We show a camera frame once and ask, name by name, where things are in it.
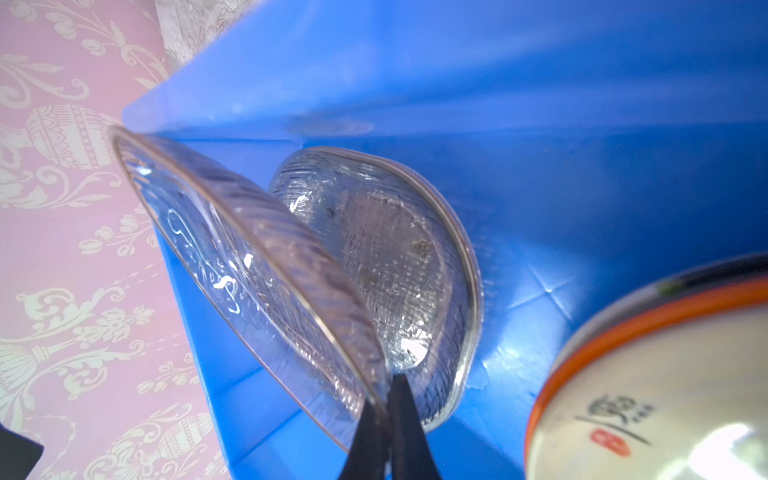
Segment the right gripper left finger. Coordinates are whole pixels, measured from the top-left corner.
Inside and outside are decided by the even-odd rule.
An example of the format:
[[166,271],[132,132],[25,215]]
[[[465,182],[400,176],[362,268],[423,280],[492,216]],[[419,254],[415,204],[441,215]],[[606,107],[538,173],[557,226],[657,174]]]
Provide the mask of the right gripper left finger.
[[366,402],[338,480],[383,480],[388,458],[387,434],[375,408]]

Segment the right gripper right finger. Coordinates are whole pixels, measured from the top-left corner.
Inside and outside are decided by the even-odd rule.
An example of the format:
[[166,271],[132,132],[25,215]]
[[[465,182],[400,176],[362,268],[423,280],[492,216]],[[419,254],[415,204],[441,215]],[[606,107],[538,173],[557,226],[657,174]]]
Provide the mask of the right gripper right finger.
[[395,375],[388,395],[393,480],[441,480],[407,377]]

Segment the brown glass plate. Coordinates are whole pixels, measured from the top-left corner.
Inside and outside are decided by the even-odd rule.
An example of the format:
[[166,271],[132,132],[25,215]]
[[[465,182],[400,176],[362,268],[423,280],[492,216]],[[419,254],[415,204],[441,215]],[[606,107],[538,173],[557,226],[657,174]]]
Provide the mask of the brown glass plate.
[[342,265],[256,183],[186,145],[110,130],[153,222],[218,314],[301,409],[348,449],[391,376]]

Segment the grey glass plate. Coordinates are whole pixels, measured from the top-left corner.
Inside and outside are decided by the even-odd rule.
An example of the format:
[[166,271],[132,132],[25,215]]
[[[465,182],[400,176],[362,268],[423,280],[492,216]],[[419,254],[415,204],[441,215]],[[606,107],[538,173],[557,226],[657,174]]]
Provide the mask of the grey glass plate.
[[446,199],[401,163],[330,146],[289,156],[269,190],[345,269],[423,428],[441,426],[461,401],[484,319],[478,261]]

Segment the orange round plate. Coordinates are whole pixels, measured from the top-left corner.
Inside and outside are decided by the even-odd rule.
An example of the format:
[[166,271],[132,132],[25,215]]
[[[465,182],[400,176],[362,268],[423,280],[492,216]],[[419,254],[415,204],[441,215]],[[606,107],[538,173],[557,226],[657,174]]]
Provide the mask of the orange round plate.
[[548,376],[531,411],[525,432],[524,459],[532,463],[536,427],[557,393],[580,371],[609,352],[662,329],[722,311],[767,302],[767,279],[756,278],[675,299],[622,321],[579,346]]

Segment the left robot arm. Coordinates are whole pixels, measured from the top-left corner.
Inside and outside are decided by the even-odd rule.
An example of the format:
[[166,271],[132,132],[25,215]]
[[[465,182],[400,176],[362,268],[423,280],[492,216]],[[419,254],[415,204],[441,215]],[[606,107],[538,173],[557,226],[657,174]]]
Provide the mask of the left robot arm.
[[0,434],[1,480],[26,480],[41,459],[44,446],[4,426]]

